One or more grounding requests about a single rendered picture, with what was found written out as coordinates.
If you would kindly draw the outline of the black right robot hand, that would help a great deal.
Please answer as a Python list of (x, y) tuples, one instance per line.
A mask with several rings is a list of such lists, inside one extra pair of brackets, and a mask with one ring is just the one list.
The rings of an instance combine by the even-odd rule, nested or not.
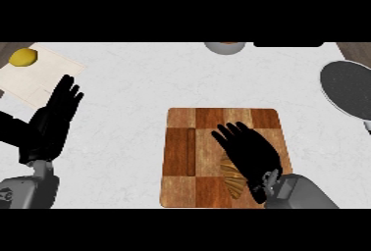
[(274, 194), (272, 187), (283, 175), (278, 152), (263, 136), (244, 123), (217, 126), (212, 135), (247, 179), (247, 186), (259, 204)]

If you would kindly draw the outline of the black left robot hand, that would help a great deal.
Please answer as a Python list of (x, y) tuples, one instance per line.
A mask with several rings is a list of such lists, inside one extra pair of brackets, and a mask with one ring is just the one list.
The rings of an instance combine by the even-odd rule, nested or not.
[(37, 160), (52, 162), (59, 156), (83, 97), (74, 77), (65, 75), (27, 123), (0, 111), (0, 141), (19, 148), (21, 164)]

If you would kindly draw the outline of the golden brown croissant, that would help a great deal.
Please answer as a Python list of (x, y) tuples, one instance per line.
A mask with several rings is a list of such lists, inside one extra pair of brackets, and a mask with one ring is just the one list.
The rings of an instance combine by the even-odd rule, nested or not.
[(222, 154), (220, 158), (220, 171), (231, 196), (234, 199), (240, 199), (247, 186), (247, 179), (226, 154)]

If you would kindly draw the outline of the brown checkered wooden cutting board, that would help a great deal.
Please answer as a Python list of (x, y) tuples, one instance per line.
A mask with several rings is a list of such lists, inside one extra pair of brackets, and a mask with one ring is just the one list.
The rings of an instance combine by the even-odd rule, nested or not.
[(272, 109), (173, 108), (169, 110), (161, 205), (167, 208), (262, 208), (246, 187), (234, 199), (220, 171), (223, 148), (212, 136), (219, 125), (241, 122), (272, 144), (283, 171), (293, 172), (278, 113)]

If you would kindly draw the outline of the dark grey pan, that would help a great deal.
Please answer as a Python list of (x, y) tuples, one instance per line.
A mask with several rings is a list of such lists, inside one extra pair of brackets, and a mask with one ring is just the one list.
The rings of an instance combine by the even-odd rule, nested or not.
[(330, 62), (321, 69), (319, 81), (327, 99), (364, 122), (371, 134), (371, 68), (352, 61)]

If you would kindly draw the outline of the pale beige placemat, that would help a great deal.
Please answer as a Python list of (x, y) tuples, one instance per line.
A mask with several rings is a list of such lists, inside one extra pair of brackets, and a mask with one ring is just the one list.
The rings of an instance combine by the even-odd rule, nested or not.
[(62, 76), (76, 76), (84, 66), (37, 43), (31, 49), (37, 50), (37, 61), (30, 66), (8, 63), (0, 69), (0, 89), (36, 110), (46, 105)]

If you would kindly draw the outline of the yellow lemon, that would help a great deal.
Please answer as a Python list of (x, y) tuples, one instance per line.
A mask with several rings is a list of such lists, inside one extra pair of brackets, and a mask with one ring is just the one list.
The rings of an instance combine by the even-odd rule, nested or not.
[(21, 48), (11, 56), (9, 63), (15, 67), (27, 67), (37, 61), (37, 50)]

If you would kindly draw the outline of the grey bowl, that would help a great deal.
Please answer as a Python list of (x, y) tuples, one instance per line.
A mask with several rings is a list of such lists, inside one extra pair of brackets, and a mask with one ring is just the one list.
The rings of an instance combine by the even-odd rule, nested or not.
[(244, 42), (206, 42), (207, 49), (219, 55), (234, 55), (246, 47)]

